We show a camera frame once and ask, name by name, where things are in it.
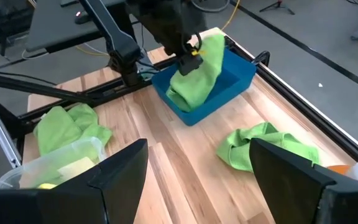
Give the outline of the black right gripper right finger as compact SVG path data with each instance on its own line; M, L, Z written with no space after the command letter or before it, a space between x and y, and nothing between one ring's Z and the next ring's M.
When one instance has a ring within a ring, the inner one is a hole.
M358 180L258 138L249 155L276 224L358 224Z

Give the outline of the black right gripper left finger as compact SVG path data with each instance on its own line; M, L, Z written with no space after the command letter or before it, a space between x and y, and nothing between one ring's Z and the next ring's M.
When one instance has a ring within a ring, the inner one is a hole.
M133 224L148 155L138 139L52 189L0 189L0 224Z

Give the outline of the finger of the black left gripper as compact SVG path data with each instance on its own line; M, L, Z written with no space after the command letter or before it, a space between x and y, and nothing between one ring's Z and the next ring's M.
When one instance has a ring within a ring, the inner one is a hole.
M183 76L191 72L191 59L189 59L188 57L181 57L178 60L178 71Z
M196 70L203 63L203 59L200 55L192 55L190 58L190 71Z

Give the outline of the green microfiber towel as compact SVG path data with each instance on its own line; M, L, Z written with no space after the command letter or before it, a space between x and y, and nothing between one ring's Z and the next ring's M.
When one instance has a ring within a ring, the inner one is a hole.
M98 115L87 104L78 104L68 111L53 107L44 114L33 134L42 156L88 137L98 138L105 146L112 137L112 131L99 125Z
M182 111L190 112L202 105L221 74L225 40L222 34L202 39L201 48L192 53L203 60L201 65L183 76L179 71L170 79L166 96Z
M298 156L320 164L317 148L303 144L288 132L279 131L272 123L263 122L249 129L239 128L226 136L216 149L217 156L234 169L252 172L250 140L259 138Z

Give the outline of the yellow microfiber towel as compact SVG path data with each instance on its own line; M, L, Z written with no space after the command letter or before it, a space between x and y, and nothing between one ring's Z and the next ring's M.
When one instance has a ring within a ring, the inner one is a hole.
M69 163L59 169L57 169L58 177L53 178L50 182L42 183L38 189L52 189L57 185L60 185L73 177L76 177L88 169L94 167L96 164L89 158L83 157L75 162Z

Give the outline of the orange microfiber towel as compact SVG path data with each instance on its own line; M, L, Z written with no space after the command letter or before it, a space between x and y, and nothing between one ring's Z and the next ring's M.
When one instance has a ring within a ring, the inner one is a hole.
M349 165L335 165L327 166L327 169L337 172L338 174L346 175L351 167Z

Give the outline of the blue plastic basket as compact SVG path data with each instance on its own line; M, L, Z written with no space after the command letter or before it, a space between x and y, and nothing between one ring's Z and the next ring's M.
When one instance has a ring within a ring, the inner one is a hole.
M192 126L248 89L256 73L256 66L235 52L225 48L223 69L206 101L197 109L186 113L168 98L166 91L177 67L172 65L151 78L159 97L187 125Z

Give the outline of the black tripod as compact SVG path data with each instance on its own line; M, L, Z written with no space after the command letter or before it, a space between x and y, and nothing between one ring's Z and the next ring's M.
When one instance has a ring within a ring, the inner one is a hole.
M289 13L290 15L295 15L295 12L292 11L288 6L286 6L283 3L283 0L276 0L273 4L268 5L264 8L262 8L259 12L265 12L265 11L269 11L269 10L274 10L274 9L284 9L287 11L287 13Z

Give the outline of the black diagonal frame post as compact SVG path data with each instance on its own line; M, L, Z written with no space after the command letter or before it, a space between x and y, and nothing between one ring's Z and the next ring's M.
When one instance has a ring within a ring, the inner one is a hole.
M141 51L133 36L125 32L125 28L132 28L125 5L119 3L109 10L102 0L79 2L105 38L111 69L121 74L126 86L140 83L136 61L140 58Z

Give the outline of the black aluminium table frame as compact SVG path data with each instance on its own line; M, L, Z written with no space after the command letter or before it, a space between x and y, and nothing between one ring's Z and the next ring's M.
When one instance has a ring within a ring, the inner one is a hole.
M309 122L313 123L326 138L329 138L344 153L353 160L358 161L358 142L322 114L322 112L318 111L312 104L302 99L301 95L291 89L289 85L279 80L270 71L267 66L270 58L269 52L262 52L261 56L262 60L255 66L258 78L272 87L275 92L281 95L286 102L291 104ZM12 149L6 153L13 167L19 167L22 164L26 136L33 131L41 116L49 112L53 107L61 106L68 109L78 103L86 103L92 107L97 107L147 88L152 84L148 80L132 87L125 87L121 78L115 78L81 92L72 92L21 81L17 79L17 76L16 73L0 72L0 88L50 96L56 98L56 101L20 116L15 116L0 104L2 133L7 136L9 142L16 141Z

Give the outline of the silver metal bracket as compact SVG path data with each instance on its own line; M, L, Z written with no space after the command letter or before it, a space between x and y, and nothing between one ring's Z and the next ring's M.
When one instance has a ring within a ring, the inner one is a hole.
M0 146L4 151L9 163L11 164L12 168L20 167L22 158L17 150L14 141L11 138L11 135L7 131L4 123L0 119Z

